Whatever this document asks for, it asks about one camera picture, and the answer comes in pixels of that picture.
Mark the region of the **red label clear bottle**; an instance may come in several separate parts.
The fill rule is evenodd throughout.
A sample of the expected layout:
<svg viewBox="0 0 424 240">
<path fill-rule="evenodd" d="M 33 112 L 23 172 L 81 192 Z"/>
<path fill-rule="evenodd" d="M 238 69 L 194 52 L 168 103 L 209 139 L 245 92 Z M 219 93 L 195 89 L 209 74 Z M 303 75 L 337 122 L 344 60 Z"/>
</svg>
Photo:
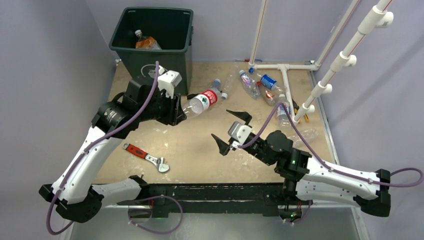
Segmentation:
<svg viewBox="0 0 424 240">
<path fill-rule="evenodd" d="M 221 99 L 221 91 L 211 87 L 189 99 L 182 107 L 185 116 L 190 119 L 199 116 L 214 107 Z"/>
</svg>

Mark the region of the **clear bottle blue cap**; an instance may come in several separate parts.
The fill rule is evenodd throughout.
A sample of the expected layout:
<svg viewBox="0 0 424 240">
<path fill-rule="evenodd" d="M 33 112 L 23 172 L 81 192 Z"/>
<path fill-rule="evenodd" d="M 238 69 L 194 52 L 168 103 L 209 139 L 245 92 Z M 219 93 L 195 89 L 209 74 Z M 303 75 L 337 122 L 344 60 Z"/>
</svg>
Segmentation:
<svg viewBox="0 0 424 240">
<path fill-rule="evenodd" d="M 216 88 L 218 91 L 221 90 L 221 80 L 216 78 L 213 82 L 212 82 L 212 87 Z"/>
</svg>

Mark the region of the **large clear bottle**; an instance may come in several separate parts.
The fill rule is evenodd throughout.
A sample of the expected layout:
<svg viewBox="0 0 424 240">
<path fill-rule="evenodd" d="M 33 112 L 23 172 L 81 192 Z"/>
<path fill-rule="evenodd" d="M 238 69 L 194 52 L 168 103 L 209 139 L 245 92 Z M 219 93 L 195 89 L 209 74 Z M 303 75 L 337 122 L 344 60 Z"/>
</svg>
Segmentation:
<svg viewBox="0 0 424 240">
<path fill-rule="evenodd" d="M 233 66 L 228 72 L 226 81 L 221 91 L 221 93 L 227 93 L 228 98 L 232 94 L 232 91 L 236 85 L 236 82 L 240 80 L 240 75 L 239 75 L 240 70 L 241 69 L 238 66 Z"/>
</svg>

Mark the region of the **large orange bottle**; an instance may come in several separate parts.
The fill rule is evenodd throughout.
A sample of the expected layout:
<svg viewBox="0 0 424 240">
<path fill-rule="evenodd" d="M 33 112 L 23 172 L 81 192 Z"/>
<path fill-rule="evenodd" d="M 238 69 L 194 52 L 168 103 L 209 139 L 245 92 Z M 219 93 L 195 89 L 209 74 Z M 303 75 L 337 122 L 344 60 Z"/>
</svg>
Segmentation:
<svg viewBox="0 0 424 240">
<path fill-rule="evenodd" d="M 135 44 L 136 49 L 144 49 L 144 50 L 162 50 L 159 43 L 156 39 L 151 36 L 143 35 L 140 29 L 136 30 L 134 34 L 137 37 L 137 41 Z"/>
</svg>

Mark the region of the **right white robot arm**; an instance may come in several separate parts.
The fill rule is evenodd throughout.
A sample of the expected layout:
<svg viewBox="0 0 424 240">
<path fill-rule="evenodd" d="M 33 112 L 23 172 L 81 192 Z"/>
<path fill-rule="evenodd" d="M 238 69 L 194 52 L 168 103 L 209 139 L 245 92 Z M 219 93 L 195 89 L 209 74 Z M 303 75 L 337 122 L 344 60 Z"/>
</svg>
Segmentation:
<svg viewBox="0 0 424 240">
<path fill-rule="evenodd" d="M 229 140 L 224 142 L 215 134 L 219 153 L 241 149 L 284 179 L 281 193 L 268 198 L 284 205 L 323 200 L 352 205 L 368 215 L 388 217 L 391 212 L 391 195 L 387 186 L 391 173 L 385 169 L 374 172 L 354 170 L 327 161 L 320 161 L 311 153 L 295 148 L 294 142 L 281 130 L 274 130 L 265 139 L 253 132 L 248 112 L 230 111 L 244 120 L 235 121 L 228 130 Z"/>
</svg>

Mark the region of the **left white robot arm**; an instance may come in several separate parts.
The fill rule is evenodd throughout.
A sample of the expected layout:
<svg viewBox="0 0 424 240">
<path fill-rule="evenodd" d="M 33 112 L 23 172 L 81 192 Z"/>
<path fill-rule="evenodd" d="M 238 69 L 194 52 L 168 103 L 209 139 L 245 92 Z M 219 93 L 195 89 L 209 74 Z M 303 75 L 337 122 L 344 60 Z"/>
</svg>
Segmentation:
<svg viewBox="0 0 424 240">
<path fill-rule="evenodd" d="M 178 79 L 164 76 L 157 81 L 136 77 L 126 91 L 102 104 L 71 164 L 53 184 L 44 184 L 39 190 L 51 209 L 66 220 L 85 223 L 109 205 L 123 201 L 146 203 L 147 183 L 139 176 L 109 184 L 93 181 L 110 154 L 141 122 L 153 120 L 176 126 L 186 119 L 181 96 L 175 90 L 178 84 Z"/>
</svg>

